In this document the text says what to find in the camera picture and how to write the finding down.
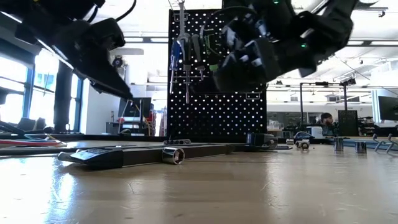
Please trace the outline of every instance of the hanging tool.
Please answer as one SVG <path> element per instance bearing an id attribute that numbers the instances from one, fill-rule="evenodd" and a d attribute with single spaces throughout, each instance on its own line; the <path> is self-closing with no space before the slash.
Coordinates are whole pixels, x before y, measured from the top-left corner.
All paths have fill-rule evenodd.
<path id="1" fill-rule="evenodd" d="M 170 59 L 170 70 L 172 71 L 172 75 L 170 77 L 170 94 L 172 94 L 173 92 L 174 73 L 178 70 L 177 64 L 179 58 L 180 58 L 180 46 L 177 43 L 177 41 L 173 41 L 172 56 Z"/>
<path id="2" fill-rule="evenodd" d="M 184 3 L 185 0 L 178 1 L 178 5 L 180 6 L 180 35 L 177 37 L 177 42 L 180 44 L 182 51 L 182 63 L 186 77 L 185 84 L 187 86 L 187 94 L 185 97 L 187 98 L 187 103 L 189 103 L 189 83 L 190 83 L 189 73 L 191 71 L 190 59 L 191 59 L 192 41 L 191 41 L 191 35 L 185 32 Z"/>
<path id="3" fill-rule="evenodd" d="M 200 40 L 199 40 L 199 35 L 198 34 L 193 34 L 192 35 L 192 43 L 193 43 L 193 49 L 195 50 L 195 54 L 197 56 L 198 64 L 197 70 L 200 72 L 200 78 L 203 80 L 203 71 L 205 70 L 205 65 L 203 64 L 201 60 L 201 51 L 200 51 Z"/>

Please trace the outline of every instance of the man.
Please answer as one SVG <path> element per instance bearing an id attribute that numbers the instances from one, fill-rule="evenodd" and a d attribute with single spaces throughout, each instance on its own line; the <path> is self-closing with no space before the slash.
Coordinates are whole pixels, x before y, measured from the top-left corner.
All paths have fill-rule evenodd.
<path id="1" fill-rule="evenodd" d="M 334 136 L 335 133 L 333 131 L 333 117 L 330 113 L 321 114 L 321 120 L 317 122 L 317 124 L 322 125 L 322 134 L 324 136 Z"/>

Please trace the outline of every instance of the pegboard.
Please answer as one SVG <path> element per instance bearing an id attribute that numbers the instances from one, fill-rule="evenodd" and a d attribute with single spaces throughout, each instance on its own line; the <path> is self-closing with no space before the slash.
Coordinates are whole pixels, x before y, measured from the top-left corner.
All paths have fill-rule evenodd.
<path id="1" fill-rule="evenodd" d="M 358 136 L 358 112 L 355 110 L 339 110 L 338 129 L 340 136 Z"/>
<path id="2" fill-rule="evenodd" d="M 199 34 L 205 19 L 216 9 L 187 10 L 185 11 L 185 32 L 190 35 Z M 171 47 L 178 37 L 179 28 L 178 11 L 169 13 L 169 65 Z M 209 21 L 208 27 L 221 30 L 224 27 L 223 18 Z M 217 49 L 220 54 L 227 56 L 226 49 Z M 167 100 L 167 135 L 175 139 L 190 136 L 201 137 L 204 141 L 213 138 L 243 137 L 247 133 L 264 133 L 267 126 L 266 93 L 260 85 L 251 93 L 217 93 L 213 92 L 212 72 L 210 63 L 218 61 L 217 57 L 207 55 L 203 46 L 201 50 L 202 61 L 205 64 L 204 80 L 195 68 L 198 66 L 196 56 L 192 51 L 192 70 L 190 72 L 190 85 L 195 86 L 201 82 L 207 91 L 201 93 L 190 92 L 190 102 L 186 101 L 185 72 L 182 70 L 182 61 L 178 63 L 178 70 L 174 73 L 172 91 L 170 93 L 170 79 L 172 71 L 169 70 L 168 100 Z"/>

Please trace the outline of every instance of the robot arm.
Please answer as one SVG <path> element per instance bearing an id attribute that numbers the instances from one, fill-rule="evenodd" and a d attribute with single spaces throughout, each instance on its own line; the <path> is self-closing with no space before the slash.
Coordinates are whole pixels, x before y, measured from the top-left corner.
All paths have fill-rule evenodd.
<path id="1" fill-rule="evenodd" d="M 254 1 L 249 6 L 254 13 L 223 29 L 231 53 L 213 76 L 216 86 L 223 92 L 252 91 L 295 69 L 302 77 L 316 72 L 317 65 L 348 43 L 357 3 L 329 0 L 318 16 L 307 11 L 296 15 L 290 0 Z"/>
<path id="2" fill-rule="evenodd" d="M 15 37 L 40 42 L 99 92 L 131 99 L 129 87 L 109 62 L 109 51 L 125 44 L 120 18 L 95 24 L 83 18 L 105 0 L 0 0 L 0 12 L 21 22 Z"/>

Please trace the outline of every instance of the desk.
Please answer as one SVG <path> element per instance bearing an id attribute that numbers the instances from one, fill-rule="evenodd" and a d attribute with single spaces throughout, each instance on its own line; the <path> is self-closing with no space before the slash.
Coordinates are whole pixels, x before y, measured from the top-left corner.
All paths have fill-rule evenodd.
<path id="1" fill-rule="evenodd" d="M 2 224 L 398 222 L 398 157 L 357 156 L 347 147 L 337 155 L 311 145 L 308 153 L 236 152 L 103 171 L 13 157 L 0 159 L 0 170 Z"/>

